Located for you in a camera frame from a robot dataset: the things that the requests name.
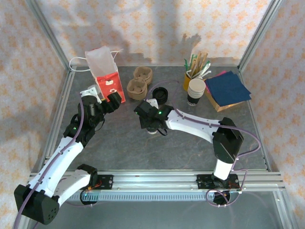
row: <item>blue sheet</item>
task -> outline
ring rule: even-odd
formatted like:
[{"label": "blue sheet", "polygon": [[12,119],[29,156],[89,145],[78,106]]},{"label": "blue sheet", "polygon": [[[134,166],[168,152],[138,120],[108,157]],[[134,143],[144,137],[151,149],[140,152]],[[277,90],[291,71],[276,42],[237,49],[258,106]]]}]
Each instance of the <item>blue sheet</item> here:
[{"label": "blue sheet", "polygon": [[227,72],[205,81],[212,97],[220,106],[250,100],[251,92],[240,81],[238,75]]}]

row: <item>patterned wallpaper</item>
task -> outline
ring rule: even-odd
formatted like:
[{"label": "patterned wallpaper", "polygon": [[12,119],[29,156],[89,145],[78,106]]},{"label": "patterned wallpaper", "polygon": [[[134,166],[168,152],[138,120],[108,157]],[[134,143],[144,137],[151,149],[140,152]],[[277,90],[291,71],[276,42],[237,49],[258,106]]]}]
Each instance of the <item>patterned wallpaper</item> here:
[{"label": "patterned wallpaper", "polygon": [[0,227],[11,229],[13,192],[43,150],[64,67],[25,0],[1,1],[0,40]]},{"label": "patterned wallpaper", "polygon": [[243,72],[264,143],[305,228],[305,5],[283,3]]},{"label": "patterned wallpaper", "polygon": [[271,0],[38,1],[68,60],[108,45],[117,65],[238,64]]}]

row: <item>yellow cup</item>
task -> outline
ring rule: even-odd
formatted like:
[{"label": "yellow cup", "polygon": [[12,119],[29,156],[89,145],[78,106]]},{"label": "yellow cup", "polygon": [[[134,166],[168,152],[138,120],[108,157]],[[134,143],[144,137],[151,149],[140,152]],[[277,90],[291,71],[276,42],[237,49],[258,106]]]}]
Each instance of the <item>yellow cup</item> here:
[{"label": "yellow cup", "polygon": [[189,83],[191,79],[187,77],[186,73],[184,74],[184,83],[183,83],[183,89],[187,92],[187,89],[189,88]]}]

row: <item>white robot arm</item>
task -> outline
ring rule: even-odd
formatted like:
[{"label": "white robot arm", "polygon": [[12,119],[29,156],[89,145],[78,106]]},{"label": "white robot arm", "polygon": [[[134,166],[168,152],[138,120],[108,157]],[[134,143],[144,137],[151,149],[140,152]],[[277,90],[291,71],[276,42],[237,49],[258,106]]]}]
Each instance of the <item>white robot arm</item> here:
[{"label": "white robot arm", "polygon": [[[22,215],[42,224],[49,224],[57,215],[60,206],[71,195],[83,187],[96,185],[97,169],[84,164],[79,166],[69,178],[61,182],[60,179],[74,158],[94,136],[96,126],[105,121],[105,114],[119,108],[122,99],[118,93],[110,94],[108,99],[109,102],[101,101],[95,88],[81,92],[83,113],[79,104],[78,114],[73,116],[52,157],[27,186],[18,185],[14,191],[18,210],[23,202],[28,201]],[[77,135],[82,115],[83,124]]]},{"label": "white robot arm", "polygon": [[220,120],[210,120],[194,115],[186,114],[178,110],[181,117],[171,106],[164,105],[158,109],[155,99],[142,101],[134,110],[140,116],[142,129],[147,129],[149,133],[156,133],[158,130],[180,130],[192,135],[201,137],[214,146],[217,162],[213,175],[221,180],[226,180],[230,174],[232,165],[236,159],[240,146],[244,140],[239,131],[224,129],[220,127],[203,125],[194,121],[189,121],[183,117],[193,120],[203,121],[210,124],[235,126],[229,118]]}]

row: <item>red paper bag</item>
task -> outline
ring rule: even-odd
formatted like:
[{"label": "red paper bag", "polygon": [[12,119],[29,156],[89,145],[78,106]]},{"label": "red paper bag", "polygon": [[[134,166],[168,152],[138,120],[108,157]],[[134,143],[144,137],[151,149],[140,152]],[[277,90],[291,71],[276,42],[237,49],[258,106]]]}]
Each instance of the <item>red paper bag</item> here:
[{"label": "red paper bag", "polygon": [[126,101],[118,72],[96,77],[96,83],[99,85],[103,97],[106,98],[108,102],[109,99],[107,96],[114,92],[119,93],[122,98],[122,103]]}]

